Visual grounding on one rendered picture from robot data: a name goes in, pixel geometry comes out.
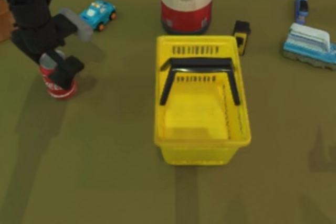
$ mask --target table surface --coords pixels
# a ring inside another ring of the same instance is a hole
[[[92,0],[54,0],[79,13]],[[335,74],[284,59],[293,0],[214,0],[208,34],[251,23],[241,58],[252,142],[227,166],[172,167],[153,144],[159,0],[108,0],[118,18],[63,49],[86,69],[68,102],[0,44],[0,223],[331,224],[336,222]],[[336,37],[334,0],[309,25]]]

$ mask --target yellow basket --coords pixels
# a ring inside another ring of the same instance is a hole
[[[160,36],[154,142],[171,165],[223,165],[250,143],[233,36]]]

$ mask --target basket handle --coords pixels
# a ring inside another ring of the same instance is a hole
[[[160,68],[165,71],[170,66],[166,82],[160,97],[160,105],[167,103],[170,90],[177,72],[188,73],[227,73],[235,105],[240,105],[234,65],[231,58],[170,58]]]

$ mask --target toy car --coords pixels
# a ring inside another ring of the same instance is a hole
[[[250,23],[237,20],[233,29],[233,36],[236,37],[238,53],[244,55],[247,44],[248,35],[251,33]]]
[[[330,43],[329,34],[323,30],[293,23],[283,56],[336,71],[336,44]]]
[[[308,15],[308,0],[295,0],[295,22],[304,25]]]
[[[103,0],[96,0],[85,9],[79,17],[88,23],[94,30],[103,31],[105,25],[116,18],[116,7]]]

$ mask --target orange wheel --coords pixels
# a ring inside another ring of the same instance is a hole
[[[105,25],[103,23],[100,23],[97,27],[97,31],[103,31],[105,29]]]
[[[112,12],[110,15],[110,20],[114,20],[117,17],[117,14],[115,12]]]

